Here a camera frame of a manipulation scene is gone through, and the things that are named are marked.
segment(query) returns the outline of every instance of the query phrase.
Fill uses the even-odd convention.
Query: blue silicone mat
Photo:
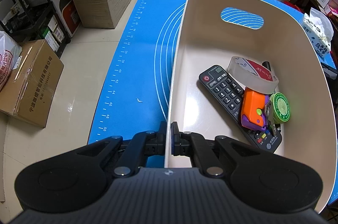
[[[170,81],[177,35],[186,0],[138,0],[110,64],[94,115],[88,143],[108,136],[131,139],[135,133],[157,130],[167,121]],[[302,14],[276,0],[264,0],[297,21]],[[262,18],[226,8],[226,21],[259,28]],[[326,64],[333,65],[331,56]],[[148,163],[163,166],[163,157]]]

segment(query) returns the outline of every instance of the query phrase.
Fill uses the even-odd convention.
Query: remote control
[[[261,132],[241,126],[244,90],[229,73],[221,66],[214,65],[199,75],[199,81],[228,112],[251,145],[268,152],[275,152],[282,142],[280,131],[277,130],[277,135],[273,136],[270,129]]]

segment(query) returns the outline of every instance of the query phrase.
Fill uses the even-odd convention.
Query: black metal rack
[[[18,0],[19,4],[21,5],[22,9],[24,10],[29,22],[30,22],[30,26],[24,28],[24,29],[20,29],[20,30],[12,30],[12,29],[8,29],[3,22],[0,20],[0,26],[3,28],[3,30],[9,35],[11,36],[13,39],[15,39],[15,37],[18,36],[40,36],[41,39],[45,39],[40,31],[40,27],[43,24],[43,22],[45,21],[45,19],[48,17],[48,15],[52,12],[58,22],[58,25],[60,26],[63,34],[64,34],[64,39],[62,40],[60,47],[58,49],[58,51],[56,52],[56,55],[58,57],[61,57],[62,52],[65,49],[66,44],[70,43],[70,37],[68,32],[66,31],[60,17],[58,16],[58,14],[56,13],[56,10],[53,6],[53,2],[51,0],[46,0],[47,3],[45,4],[45,9],[43,10],[42,14],[38,17],[38,19],[33,19],[32,15],[30,14],[29,10],[26,8],[23,0]]]

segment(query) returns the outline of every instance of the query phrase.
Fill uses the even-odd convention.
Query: orange box cutter
[[[254,131],[266,131],[267,124],[264,107],[268,102],[268,95],[245,88],[241,110],[242,126]]]

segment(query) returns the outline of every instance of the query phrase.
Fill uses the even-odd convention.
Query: tissue
[[[321,56],[325,57],[331,51],[333,28],[325,14],[311,8],[310,16],[304,14],[300,23],[310,39],[313,48]]]

